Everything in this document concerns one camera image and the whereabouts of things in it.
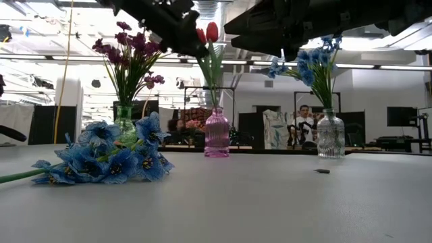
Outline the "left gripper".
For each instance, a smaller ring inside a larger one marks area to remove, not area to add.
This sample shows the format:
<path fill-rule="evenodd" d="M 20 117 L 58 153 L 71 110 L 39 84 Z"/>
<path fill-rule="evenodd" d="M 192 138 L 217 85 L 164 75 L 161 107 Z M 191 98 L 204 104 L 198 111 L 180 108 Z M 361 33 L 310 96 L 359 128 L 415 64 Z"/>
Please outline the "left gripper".
<path fill-rule="evenodd" d="M 130 15 L 144 20 L 145 26 L 162 38 L 164 49 L 203 58 L 209 51 L 196 32 L 200 14 L 191 10 L 193 6 L 192 0 L 130 0 Z"/>

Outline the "red artificial tulip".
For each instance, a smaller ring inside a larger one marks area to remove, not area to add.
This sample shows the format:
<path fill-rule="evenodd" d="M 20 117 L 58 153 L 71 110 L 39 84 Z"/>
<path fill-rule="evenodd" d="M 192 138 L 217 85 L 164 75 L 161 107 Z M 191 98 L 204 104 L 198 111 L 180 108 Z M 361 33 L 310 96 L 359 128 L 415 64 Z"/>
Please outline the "red artificial tulip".
<path fill-rule="evenodd" d="M 196 31 L 197 31 L 197 35 L 198 35 L 198 38 L 201 41 L 201 43 L 203 45 L 206 45 L 207 39 L 206 39 L 204 30 L 201 28 L 198 28 Z M 217 99 L 215 97 L 215 91 L 213 88 L 213 80 L 212 80 L 212 76 L 211 76 L 210 56 L 207 55 L 206 57 L 198 58 L 197 62 L 201 68 L 202 74 L 205 78 L 205 81 L 207 83 L 207 87 L 208 87 L 210 95 L 211 95 L 212 108 L 215 109 L 216 105 L 217 105 Z"/>
<path fill-rule="evenodd" d="M 210 67 L 209 71 L 211 73 L 211 77 L 209 80 L 207 80 L 207 83 L 209 85 L 211 96 L 212 96 L 212 102 L 213 107 L 216 109 L 218 106 L 217 102 L 217 87 L 219 86 L 219 81 L 221 77 L 221 58 L 222 58 L 222 52 L 217 52 L 215 49 L 214 43 L 216 43 L 219 39 L 219 29 L 217 27 L 217 24 L 215 22 L 210 22 L 207 26 L 206 30 L 206 38 L 207 42 L 209 44 L 208 50 L 210 53 Z"/>

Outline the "purple artificial flower bunch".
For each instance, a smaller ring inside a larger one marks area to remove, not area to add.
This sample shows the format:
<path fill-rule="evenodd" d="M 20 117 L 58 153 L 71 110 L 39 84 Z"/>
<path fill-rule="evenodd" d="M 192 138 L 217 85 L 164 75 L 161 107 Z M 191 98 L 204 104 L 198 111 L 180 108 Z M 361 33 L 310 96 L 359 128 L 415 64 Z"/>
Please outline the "purple artificial flower bunch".
<path fill-rule="evenodd" d="M 117 22 L 117 26 L 121 28 L 121 32 L 115 34 L 117 46 L 103 44 L 103 39 L 100 38 L 92 48 L 103 56 L 105 69 L 115 89 L 119 104 L 130 106 L 139 89 L 142 68 L 139 59 L 134 54 L 132 46 L 134 37 L 126 32 L 131 30 L 131 27 L 125 22 Z"/>
<path fill-rule="evenodd" d="M 118 37 L 121 37 L 120 59 L 114 69 L 117 97 L 120 105 L 130 106 L 143 88 L 151 90 L 165 82 L 163 76 L 151 71 L 163 52 L 158 43 L 147 41 L 141 32 L 134 36 L 119 32 Z"/>

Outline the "large-blossom blue flower bunch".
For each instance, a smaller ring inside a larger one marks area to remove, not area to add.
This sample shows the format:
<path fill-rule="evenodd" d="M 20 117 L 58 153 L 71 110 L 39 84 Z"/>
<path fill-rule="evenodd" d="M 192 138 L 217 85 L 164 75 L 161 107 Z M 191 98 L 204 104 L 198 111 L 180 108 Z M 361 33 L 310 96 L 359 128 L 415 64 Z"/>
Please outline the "large-blossom blue flower bunch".
<path fill-rule="evenodd" d="M 159 145 L 169 136 L 160 128 L 159 114 L 154 111 L 138 120 L 131 142 L 121 142 L 118 125 L 94 122 L 72 142 L 65 135 L 67 146 L 56 150 L 61 163 L 38 160 L 33 170 L 0 176 L 0 184 L 42 175 L 36 184 L 123 184 L 138 176 L 153 182 L 162 180 L 174 168 L 159 151 Z"/>

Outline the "pink ribbed glass vase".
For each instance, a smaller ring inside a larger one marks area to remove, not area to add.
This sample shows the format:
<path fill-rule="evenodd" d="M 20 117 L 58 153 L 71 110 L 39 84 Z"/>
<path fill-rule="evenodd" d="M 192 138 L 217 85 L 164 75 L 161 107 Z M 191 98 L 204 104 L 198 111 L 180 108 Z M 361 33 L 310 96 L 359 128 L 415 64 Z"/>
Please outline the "pink ribbed glass vase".
<path fill-rule="evenodd" d="M 223 115 L 223 109 L 218 107 L 205 124 L 205 151 L 206 157 L 229 157 L 230 155 L 230 123 Z"/>

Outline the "green glass vase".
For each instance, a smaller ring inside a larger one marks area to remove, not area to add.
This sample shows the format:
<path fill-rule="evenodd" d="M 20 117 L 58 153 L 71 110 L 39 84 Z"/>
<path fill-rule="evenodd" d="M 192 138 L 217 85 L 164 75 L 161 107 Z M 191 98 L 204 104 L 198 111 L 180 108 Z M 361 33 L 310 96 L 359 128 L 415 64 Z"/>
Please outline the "green glass vase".
<path fill-rule="evenodd" d="M 136 127 L 132 122 L 132 107 L 131 106 L 117 106 L 117 116 L 114 123 L 119 126 L 120 134 L 117 140 L 123 144 L 135 143 Z"/>

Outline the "clear ribbed glass vase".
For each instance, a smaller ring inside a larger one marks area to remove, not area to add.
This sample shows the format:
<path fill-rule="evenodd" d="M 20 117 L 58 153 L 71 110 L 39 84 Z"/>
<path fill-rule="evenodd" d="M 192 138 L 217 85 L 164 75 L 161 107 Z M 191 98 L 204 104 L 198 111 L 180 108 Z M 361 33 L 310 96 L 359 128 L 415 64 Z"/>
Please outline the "clear ribbed glass vase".
<path fill-rule="evenodd" d="M 321 159 L 342 159 L 345 156 L 345 125 L 334 109 L 324 109 L 317 123 L 317 151 Z"/>

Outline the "small-blossom blue flower bunch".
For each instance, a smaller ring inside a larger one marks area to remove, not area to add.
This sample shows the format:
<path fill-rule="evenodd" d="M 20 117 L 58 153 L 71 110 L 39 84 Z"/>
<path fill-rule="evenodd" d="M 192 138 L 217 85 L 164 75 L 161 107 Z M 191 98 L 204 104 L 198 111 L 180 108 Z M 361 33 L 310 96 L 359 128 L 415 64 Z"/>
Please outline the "small-blossom blue flower bunch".
<path fill-rule="evenodd" d="M 302 81 L 310 87 L 325 109 L 333 107 L 332 93 L 335 86 L 333 72 L 337 69 L 335 62 L 341 49 L 342 36 L 336 38 L 323 37 L 323 44 L 310 51 L 300 50 L 297 54 L 296 70 L 290 70 L 286 65 L 279 65 L 273 61 L 267 76 L 289 76 Z"/>

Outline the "dark patterned tapestry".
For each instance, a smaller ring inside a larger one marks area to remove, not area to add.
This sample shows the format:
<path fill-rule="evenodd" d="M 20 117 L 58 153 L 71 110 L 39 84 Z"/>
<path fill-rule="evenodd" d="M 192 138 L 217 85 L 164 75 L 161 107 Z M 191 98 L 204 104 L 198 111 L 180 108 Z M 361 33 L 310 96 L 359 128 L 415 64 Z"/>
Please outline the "dark patterned tapestry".
<path fill-rule="evenodd" d="M 210 109 L 205 109 L 202 107 L 185 109 L 181 111 L 181 119 L 183 119 L 185 122 L 196 120 L 205 123 L 211 115 L 212 111 Z"/>

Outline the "person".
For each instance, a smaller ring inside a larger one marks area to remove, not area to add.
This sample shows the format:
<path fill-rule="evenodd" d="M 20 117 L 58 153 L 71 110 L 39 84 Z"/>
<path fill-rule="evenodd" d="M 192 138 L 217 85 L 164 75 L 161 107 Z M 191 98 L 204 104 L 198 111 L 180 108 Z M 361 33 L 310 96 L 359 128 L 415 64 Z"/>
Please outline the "person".
<path fill-rule="evenodd" d="M 313 128 L 315 122 L 309 116 L 309 106 L 301 105 L 299 108 L 300 115 L 296 117 L 291 128 L 292 135 L 297 138 L 298 144 L 303 145 L 305 142 L 313 142 L 314 135 L 316 134 Z"/>
<path fill-rule="evenodd" d="M 186 128 L 182 119 L 171 119 L 168 121 L 167 144 L 186 144 Z"/>

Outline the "white and blue cloth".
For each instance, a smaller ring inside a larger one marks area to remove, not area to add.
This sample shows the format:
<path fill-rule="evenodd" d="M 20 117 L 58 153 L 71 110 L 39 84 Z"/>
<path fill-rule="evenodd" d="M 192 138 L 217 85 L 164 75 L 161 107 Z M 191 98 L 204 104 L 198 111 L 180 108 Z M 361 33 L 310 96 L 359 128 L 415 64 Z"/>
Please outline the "white and blue cloth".
<path fill-rule="evenodd" d="M 289 135 L 289 114 L 265 110 L 263 112 L 264 122 L 264 145 L 265 149 L 286 150 Z"/>

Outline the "black partition panel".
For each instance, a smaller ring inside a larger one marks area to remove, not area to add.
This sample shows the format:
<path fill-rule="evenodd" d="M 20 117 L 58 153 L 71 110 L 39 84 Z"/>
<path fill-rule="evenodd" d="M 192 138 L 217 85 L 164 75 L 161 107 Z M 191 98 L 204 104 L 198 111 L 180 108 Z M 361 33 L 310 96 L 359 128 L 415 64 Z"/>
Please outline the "black partition panel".
<path fill-rule="evenodd" d="M 238 130 L 252 138 L 250 145 L 253 149 L 261 150 L 265 148 L 262 113 L 239 113 Z"/>
<path fill-rule="evenodd" d="M 35 106 L 30 133 L 29 145 L 53 144 L 55 133 L 56 106 Z M 76 131 L 76 107 L 62 106 L 57 126 L 57 144 L 65 144 L 65 133 L 73 140 Z"/>
<path fill-rule="evenodd" d="M 344 122 L 346 146 L 362 147 L 365 145 L 365 112 L 338 113 L 337 117 Z"/>

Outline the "black computer monitor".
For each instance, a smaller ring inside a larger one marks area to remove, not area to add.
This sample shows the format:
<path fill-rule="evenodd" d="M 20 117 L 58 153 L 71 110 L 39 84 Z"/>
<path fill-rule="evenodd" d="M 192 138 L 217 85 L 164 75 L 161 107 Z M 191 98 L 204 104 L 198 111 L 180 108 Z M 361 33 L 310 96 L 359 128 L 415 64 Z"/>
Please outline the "black computer monitor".
<path fill-rule="evenodd" d="M 416 107 L 387 107 L 388 127 L 416 127 Z"/>

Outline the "white whiteboard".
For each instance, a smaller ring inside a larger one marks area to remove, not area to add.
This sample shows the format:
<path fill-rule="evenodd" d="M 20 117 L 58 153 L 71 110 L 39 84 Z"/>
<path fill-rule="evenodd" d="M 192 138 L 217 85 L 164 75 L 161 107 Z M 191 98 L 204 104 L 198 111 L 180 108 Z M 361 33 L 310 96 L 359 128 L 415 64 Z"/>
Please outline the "white whiteboard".
<path fill-rule="evenodd" d="M 422 129 L 422 132 L 424 134 L 427 134 L 428 137 L 430 139 L 432 139 L 432 107 L 425 107 L 425 108 L 420 108 L 418 110 L 418 113 L 420 115 L 426 113 L 427 114 L 427 120 L 426 120 L 426 124 L 427 124 L 427 132 L 424 131 L 424 129 Z"/>

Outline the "ribbed ceiling air duct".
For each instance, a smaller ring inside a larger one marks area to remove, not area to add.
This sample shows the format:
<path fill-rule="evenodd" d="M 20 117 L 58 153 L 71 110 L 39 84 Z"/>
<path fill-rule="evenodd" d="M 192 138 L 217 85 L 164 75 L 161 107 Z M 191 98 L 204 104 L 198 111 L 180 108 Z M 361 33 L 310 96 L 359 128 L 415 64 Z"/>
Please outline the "ribbed ceiling air duct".
<path fill-rule="evenodd" d="M 205 36 L 206 36 L 206 30 L 207 30 L 208 24 L 210 22 L 215 22 L 217 24 L 218 29 L 219 29 L 219 37 L 220 37 L 220 34 L 221 34 L 220 24 L 221 24 L 221 15 L 222 15 L 221 3 L 215 2 L 215 1 L 210 1 L 210 2 L 197 1 L 196 4 L 197 4 L 197 6 L 194 8 L 194 10 L 196 10 L 200 14 L 200 16 L 198 18 L 198 22 L 196 24 L 196 29 L 198 29 L 198 28 L 203 29 Z M 215 49 L 217 52 L 220 52 L 220 51 L 222 52 L 222 58 L 221 58 L 221 61 L 222 61 L 222 59 L 223 59 L 223 46 L 217 46 L 217 42 L 214 43 Z M 218 105 L 219 105 L 219 96 L 220 96 L 219 88 L 221 87 L 221 83 L 222 83 L 222 70 L 221 70 L 221 77 L 220 77 L 220 81 L 219 81 L 219 86 L 217 87 Z"/>

